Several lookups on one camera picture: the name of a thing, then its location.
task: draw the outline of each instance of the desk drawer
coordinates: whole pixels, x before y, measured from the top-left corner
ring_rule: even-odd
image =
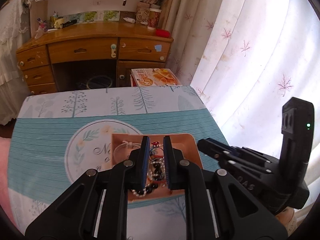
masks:
[[[119,59],[165,62],[169,52],[170,44],[170,42],[164,41],[121,38]],[[161,45],[160,52],[156,51],[156,45]]]
[[[116,45],[111,56],[111,45]],[[89,59],[116,59],[118,38],[92,38],[62,41],[48,45],[51,63]]]
[[[17,60],[21,70],[49,65],[45,45],[18,53]]]
[[[36,67],[23,71],[28,86],[54,82],[50,66]]]
[[[50,94],[57,92],[55,83],[29,86],[29,89],[32,95]]]

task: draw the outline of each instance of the sticker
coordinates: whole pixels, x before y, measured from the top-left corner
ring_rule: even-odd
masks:
[[[156,50],[157,52],[161,52],[161,50],[162,50],[162,45],[155,45],[155,50]]]

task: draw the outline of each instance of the tree pattern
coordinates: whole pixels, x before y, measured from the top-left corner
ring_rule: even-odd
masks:
[[[214,22],[209,22],[209,21],[207,21],[207,25],[206,25],[206,27],[208,28],[208,30],[212,30],[213,29],[213,26],[214,26]]]
[[[293,88],[293,85],[291,85],[290,82],[291,78],[286,78],[286,76],[282,74],[282,80],[277,85],[280,87],[279,90],[283,92],[283,97],[285,96],[286,91],[290,92]]]
[[[35,107],[35,110],[39,113],[38,117],[41,117],[41,115],[47,111],[47,107],[53,106],[52,100],[46,100],[46,98],[41,97],[37,100],[37,103],[40,104],[39,106]]]
[[[186,202],[183,196],[164,202],[156,211],[164,213],[166,216],[180,215],[186,222]]]
[[[229,41],[230,36],[231,36],[231,29],[226,30],[224,28],[224,32],[221,34],[221,36],[223,37],[223,39],[228,39],[228,41]]]
[[[249,47],[249,42],[245,43],[245,41],[243,41],[243,47],[240,48],[242,49],[241,52],[244,52],[244,56],[247,56],[247,50],[250,49],[251,47]]]
[[[123,109],[123,100],[119,97],[111,98],[111,114],[112,115],[124,115],[125,110]]]
[[[87,111],[85,102],[88,100],[82,91],[72,91],[71,93],[72,95],[65,100],[66,104],[62,107],[61,112],[72,112],[72,117],[75,117],[77,114]]]
[[[32,217],[35,219],[37,216],[39,216],[46,208],[48,207],[47,204],[39,201],[39,200],[33,200],[31,208],[29,209],[29,212],[31,213]]]
[[[193,19],[193,16],[186,13],[185,19],[190,22]]]
[[[145,87],[137,87],[132,96],[134,97],[133,102],[137,111],[144,108],[148,113],[148,109],[155,106],[152,94]]]

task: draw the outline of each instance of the sheer curtain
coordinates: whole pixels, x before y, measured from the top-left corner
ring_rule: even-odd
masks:
[[[10,0],[0,10],[0,124],[16,118],[30,94],[17,65],[16,50],[28,39],[29,0]]]
[[[314,104],[305,207],[320,191],[319,51],[320,21],[308,0],[222,0],[191,82],[230,145],[277,158],[282,105],[291,97]]]

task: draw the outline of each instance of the food box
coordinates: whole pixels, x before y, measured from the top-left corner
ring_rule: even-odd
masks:
[[[139,87],[182,85],[168,68],[135,68],[131,73]]]

